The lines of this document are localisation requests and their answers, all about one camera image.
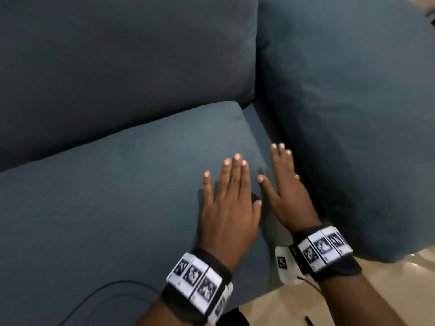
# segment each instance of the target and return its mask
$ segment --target right hand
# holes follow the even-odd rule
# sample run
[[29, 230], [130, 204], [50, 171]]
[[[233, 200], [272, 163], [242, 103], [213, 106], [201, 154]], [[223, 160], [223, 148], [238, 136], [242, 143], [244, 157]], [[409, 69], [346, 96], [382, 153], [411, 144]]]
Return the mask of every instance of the right hand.
[[293, 157], [284, 143], [271, 145], [272, 164], [278, 192], [269, 179], [258, 175], [257, 181], [266, 194], [272, 211], [291, 233], [322, 225], [305, 186], [296, 178]]

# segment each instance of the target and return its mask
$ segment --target fabric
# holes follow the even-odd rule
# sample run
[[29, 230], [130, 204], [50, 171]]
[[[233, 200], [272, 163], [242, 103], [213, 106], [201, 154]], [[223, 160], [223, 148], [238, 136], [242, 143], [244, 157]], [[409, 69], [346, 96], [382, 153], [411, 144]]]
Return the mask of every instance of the fabric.
[[3, 0], [0, 147], [40, 158], [254, 95], [258, 0]]
[[405, 0], [260, 0], [258, 73], [356, 254], [435, 243], [435, 31]]
[[[215, 184], [226, 157], [249, 162], [252, 191], [266, 164], [237, 103], [222, 102], [137, 126], [0, 174], [0, 325], [58, 325], [88, 294], [126, 279], [157, 291], [193, 248], [202, 174]], [[263, 219], [275, 219], [264, 209]], [[233, 274], [228, 309], [279, 282], [258, 232]], [[157, 298], [118, 283], [65, 326], [133, 325]]]

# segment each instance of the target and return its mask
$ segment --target forearm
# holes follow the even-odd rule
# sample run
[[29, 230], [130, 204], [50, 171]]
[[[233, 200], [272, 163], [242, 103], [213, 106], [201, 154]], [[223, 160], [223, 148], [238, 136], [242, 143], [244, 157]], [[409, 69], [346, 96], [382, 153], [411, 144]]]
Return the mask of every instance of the forearm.
[[166, 304], [159, 298], [149, 311], [138, 320], [135, 326], [191, 326], [175, 316]]
[[405, 326], [363, 275], [319, 283], [336, 326]]

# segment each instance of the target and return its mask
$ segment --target seat cushion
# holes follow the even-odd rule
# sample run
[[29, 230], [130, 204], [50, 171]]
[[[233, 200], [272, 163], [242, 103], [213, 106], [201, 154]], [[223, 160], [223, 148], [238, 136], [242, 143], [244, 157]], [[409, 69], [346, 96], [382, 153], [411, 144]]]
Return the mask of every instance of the seat cushion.
[[435, 31], [405, 0], [260, 0], [258, 73], [356, 253], [435, 243]]
[[7, 0], [0, 147], [40, 158], [254, 94], [258, 0]]
[[[193, 247], [202, 174], [217, 183], [240, 152], [255, 182], [265, 161], [235, 102], [205, 105], [0, 174], [0, 324], [57, 325], [122, 279], [158, 291]], [[275, 218], [264, 211], [264, 220]], [[235, 271], [234, 308], [279, 285], [263, 231]], [[65, 325], [133, 325], [157, 294], [112, 285]]]

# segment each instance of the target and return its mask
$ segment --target tiled floor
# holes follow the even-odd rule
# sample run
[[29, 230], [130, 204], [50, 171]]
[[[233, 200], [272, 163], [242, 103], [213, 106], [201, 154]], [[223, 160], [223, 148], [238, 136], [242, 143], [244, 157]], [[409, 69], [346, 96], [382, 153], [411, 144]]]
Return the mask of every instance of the tiled floor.
[[[394, 264], [358, 260], [375, 289], [408, 326], [435, 325], [435, 247]], [[251, 326], [334, 326], [323, 297], [308, 284], [285, 286], [240, 307]]]

